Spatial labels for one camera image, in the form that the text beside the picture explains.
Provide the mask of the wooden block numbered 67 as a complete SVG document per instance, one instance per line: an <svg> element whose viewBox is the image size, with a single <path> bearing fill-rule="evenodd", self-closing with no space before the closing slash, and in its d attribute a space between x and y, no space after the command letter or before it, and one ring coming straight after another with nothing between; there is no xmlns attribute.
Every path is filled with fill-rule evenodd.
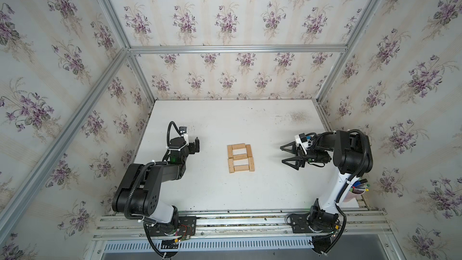
<svg viewBox="0 0 462 260"><path fill-rule="evenodd" d="M235 167L233 163L233 158L228 159L228 166L229 166L229 173L234 173L235 172Z"/></svg>

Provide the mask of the wooden block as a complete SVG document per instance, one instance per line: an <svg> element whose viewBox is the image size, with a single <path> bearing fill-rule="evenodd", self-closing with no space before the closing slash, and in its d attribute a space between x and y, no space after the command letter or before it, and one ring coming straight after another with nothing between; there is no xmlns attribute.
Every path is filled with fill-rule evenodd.
<svg viewBox="0 0 462 260"><path fill-rule="evenodd" d="M232 145L227 145L227 155L228 155L228 158L233 158L233 148L232 148Z"/></svg>
<svg viewBox="0 0 462 260"><path fill-rule="evenodd" d="M246 144L245 143L233 144L231 147L232 147L233 150L245 149Z"/></svg>
<svg viewBox="0 0 462 260"><path fill-rule="evenodd" d="M250 171L249 165L239 165L239 166L234 166L233 168L235 172Z"/></svg>
<svg viewBox="0 0 462 260"><path fill-rule="evenodd" d="M253 157L249 157L248 161L249 161L249 171L254 172L255 171L255 162L254 162Z"/></svg>
<svg viewBox="0 0 462 260"><path fill-rule="evenodd" d="M247 154L238 154L238 155L233 156L234 161L240 161L240 160L246 160L246 159L248 159Z"/></svg>

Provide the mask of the wooden block bottom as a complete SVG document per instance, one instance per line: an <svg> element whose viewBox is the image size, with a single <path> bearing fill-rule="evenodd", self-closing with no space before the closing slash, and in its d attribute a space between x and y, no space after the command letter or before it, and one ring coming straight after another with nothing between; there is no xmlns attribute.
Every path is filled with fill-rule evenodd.
<svg viewBox="0 0 462 260"><path fill-rule="evenodd" d="M253 157L249 157L248 161L249 161L249 171L254 172L255 171L255 162L254 162Z"/></svg>

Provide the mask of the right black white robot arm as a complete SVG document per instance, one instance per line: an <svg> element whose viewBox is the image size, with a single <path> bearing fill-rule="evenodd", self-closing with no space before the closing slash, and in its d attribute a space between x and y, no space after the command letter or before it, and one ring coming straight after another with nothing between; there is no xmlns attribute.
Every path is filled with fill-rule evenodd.
<svg viewBox="0 0 462 260"><path fill-rule="evenodd" d="M301 133L280 150L292 155L282 160L282 164L295 170L307 165L322 168L329 163L336 168L331 188L310 208L307 222L314 231L336 224L347 191L373 167L369 137L358 129Z"/></svg>

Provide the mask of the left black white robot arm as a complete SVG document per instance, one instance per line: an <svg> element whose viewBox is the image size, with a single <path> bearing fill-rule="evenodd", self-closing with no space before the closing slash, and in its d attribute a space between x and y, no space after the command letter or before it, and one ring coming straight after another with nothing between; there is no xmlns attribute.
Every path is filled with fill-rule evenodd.
<svg viewBox="0 0 462 260"><path fill-rule="evenodd" d="M179 244L195 235L197 217L181 216L177 207L161 201L161 184L183 177L188 156L200 152L200 140L190 142L187 127L178 127L174 121L168 124L166 139L161 161L128 166L111 206L115 213L140 222L154 252L170 260L178 253Z"/></svg>

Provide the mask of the pink cup with pens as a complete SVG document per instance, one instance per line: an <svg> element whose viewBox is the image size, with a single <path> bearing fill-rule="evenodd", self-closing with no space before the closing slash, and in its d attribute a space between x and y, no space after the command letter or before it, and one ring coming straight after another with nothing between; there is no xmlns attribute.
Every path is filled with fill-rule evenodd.
<svg viewBox="0 0 462 260"><path fill-rule="evenodd" d="M353 198L362 196L365 192L369 191L369 181L367 179L360 179L356 181L351 188L347 191L344 202L349 202Z"/></svg>

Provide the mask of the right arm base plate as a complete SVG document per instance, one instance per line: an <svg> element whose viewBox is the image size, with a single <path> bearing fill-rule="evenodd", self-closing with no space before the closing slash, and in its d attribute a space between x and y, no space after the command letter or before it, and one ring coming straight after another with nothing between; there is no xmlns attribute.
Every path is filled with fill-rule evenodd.
<svg viewBox="0 0 462 260"><path fill-rule="evenodd" d="M312 250L319 255L327 255L336 242L336 235L340 229L338 214L321 211L310 211L305 214L289 214L286 217L294 234L324 234L312 236Z"/></svg>

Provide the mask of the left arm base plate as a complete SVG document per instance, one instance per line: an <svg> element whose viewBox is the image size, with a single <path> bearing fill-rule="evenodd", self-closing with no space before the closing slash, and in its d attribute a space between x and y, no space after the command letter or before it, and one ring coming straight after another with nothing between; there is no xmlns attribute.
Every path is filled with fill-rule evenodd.
<svg viewBox="0 0 462 260"><path fill-rule="evenodd" d="M189 240L196 233L197 217L183 216L171 223L144 223L149 243L158 250L177 250L180 243Z"/></svg>

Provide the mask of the aluminium rail frame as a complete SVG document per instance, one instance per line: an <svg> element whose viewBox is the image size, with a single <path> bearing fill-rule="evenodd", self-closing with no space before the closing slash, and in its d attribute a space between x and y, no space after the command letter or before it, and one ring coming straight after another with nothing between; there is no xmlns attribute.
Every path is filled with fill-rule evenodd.
<svg viewBox="0 0 462 260"><path fill-rule="evenodd" d="M346 215L344 235L391 234L392 229L384 212L366 208L343 209ZM286 224L289 214L305 214L307 209L296 210L244 210L244 211L183 211L180 217L197 217L194 238L237 238L290 236L292 229ZM127 220L122 214L102 216L96 221L91 240L138 240L146 238L143 224Z"/></svg>

